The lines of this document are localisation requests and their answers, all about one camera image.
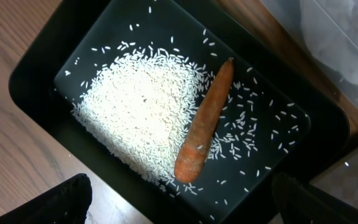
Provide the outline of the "white tissue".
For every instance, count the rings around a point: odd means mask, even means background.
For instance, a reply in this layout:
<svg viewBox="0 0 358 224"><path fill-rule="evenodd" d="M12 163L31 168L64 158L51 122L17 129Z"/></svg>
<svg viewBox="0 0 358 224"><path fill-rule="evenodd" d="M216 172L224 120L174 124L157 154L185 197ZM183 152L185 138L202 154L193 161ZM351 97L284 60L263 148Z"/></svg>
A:
<svg viewBox="0 0 358 224"><path fill-rule="evenodd" d="M358 1L301 0L300 12L311 55L358 86Z"/></svg>

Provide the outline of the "orange carrot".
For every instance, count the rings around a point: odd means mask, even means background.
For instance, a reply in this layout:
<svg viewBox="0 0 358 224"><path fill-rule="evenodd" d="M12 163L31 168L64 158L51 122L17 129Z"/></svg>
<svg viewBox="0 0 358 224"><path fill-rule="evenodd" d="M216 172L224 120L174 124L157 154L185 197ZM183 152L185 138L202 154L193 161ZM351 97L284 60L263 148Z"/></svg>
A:
<svg viewBox="0 0 358 224"><path fill-rule="evenodd" d="M178 181L187 184L199 176L233 78L234 59L230 57L219 69L181 145L174 166Z"/></svg>

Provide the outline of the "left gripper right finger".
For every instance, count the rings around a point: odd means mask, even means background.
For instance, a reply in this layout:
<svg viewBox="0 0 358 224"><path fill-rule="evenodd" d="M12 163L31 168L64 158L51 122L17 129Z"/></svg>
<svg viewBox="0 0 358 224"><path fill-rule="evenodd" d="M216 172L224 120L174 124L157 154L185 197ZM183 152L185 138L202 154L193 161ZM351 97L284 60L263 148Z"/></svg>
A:
<svg viewBox="0 0 358 224"><path fill-rule="evenodd" d="M273 176L272 196L284 223L358 224L358 209L283 172Z"/></svg>

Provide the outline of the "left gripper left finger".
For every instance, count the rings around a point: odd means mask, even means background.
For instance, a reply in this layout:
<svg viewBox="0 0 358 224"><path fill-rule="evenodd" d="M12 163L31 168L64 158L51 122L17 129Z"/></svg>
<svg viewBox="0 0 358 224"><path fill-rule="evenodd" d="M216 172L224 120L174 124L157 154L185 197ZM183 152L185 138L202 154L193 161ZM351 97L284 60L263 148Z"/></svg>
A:
<svg viewBox="0 0 358 224"><path fill-rule="evenodd" d="M0 216L0 224L84 224L92 193L90 178L77 174Z"/></svg>

